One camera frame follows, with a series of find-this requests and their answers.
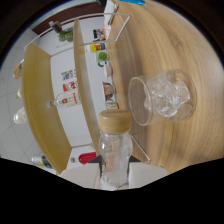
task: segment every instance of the wooden countertop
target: wooden countertop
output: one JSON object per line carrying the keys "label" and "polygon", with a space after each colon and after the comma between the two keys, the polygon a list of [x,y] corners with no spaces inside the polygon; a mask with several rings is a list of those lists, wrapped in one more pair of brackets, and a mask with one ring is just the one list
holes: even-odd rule
{"label": "wooden countertop", "polygon": [[[224,73],[216,53],[186,19],[162,4],[140,6],[118,3],[118,13],[131,15],[116,43],[108,43],[117,101],[130,111],[128,84],[132,77],[161,70],[180,69],[197,91],[193,116],[177,124],[139,126],[133,119],[131,134],[150,157],[151,165],[169,173],[224,155]],[[115,16],[110,38],[126,18]],[[141,159],[138,152],[133,154]]]}
{"label": "wooden countertop", "polygon": [[32,133],[47,160],[60,174],[66,169],[71,146],[54,100],[50,55],[34,44],[27,48],[22,76],[23,103]]}

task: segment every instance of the jar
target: jar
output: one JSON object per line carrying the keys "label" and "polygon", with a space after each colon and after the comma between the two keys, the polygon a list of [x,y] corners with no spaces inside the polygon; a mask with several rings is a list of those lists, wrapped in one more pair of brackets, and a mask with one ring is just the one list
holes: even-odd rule
{"label": "jar", "polygon": [[187,121],[197,104],[197,91],[190,76],[179,70],[133,77],[128,100],[135,121],[141,126]]}
{"label": "jar", "polygon": [[78,88],[58,94],[53,104],[59,108],[67,108],[81,104]]}
{"label": "jar", "polygon": [[105,110],[99,114],[99,152],[102,156],[102,176],[110,186],[127,182],[129,158],[133,151],[129,135],[131,113],[122,109]]}

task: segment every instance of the bottle cap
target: bottle cap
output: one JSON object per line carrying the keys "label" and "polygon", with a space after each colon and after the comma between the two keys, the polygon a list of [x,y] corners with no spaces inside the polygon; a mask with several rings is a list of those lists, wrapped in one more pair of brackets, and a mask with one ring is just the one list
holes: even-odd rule
{"label": "bottle cap", "polygon": [[99,114],[99,129],[107,134],[122,134],[131,129],[132,115],[122,109],[104,110]]}

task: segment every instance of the small bottle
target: small bottle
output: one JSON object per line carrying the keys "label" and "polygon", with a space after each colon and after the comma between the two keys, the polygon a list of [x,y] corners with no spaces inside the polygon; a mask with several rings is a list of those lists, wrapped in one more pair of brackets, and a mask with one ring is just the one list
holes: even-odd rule
{"label": "small bottle", "polygon": [[99,114],[99,151],[105,183],[119,188],[127,182],[128,163],[133,151],[129,135],[132,116],[126,110],[104,110]]}
{"label": "small bottle", "polygon": [[77,88],[58,94],[53,102],[59,108],[67,108],[81,104],[79,91]]}
{"label": "small bottle", "polygon": [[42,167],[47,167],[50,169],[53,169],[51,164],[48,162],[45,156],[33,156],[32,157],[32,162],[37,165],[37,166],[42,166]]}

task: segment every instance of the cup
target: cup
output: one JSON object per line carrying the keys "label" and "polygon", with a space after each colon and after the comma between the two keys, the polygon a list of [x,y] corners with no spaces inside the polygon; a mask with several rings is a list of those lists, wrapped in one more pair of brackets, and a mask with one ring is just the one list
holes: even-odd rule
{"label": "cup", "polygon": [[178,69],[132,78],[128,99],[132,115],[141,126],[186,121],[197,102],[192,80]]}

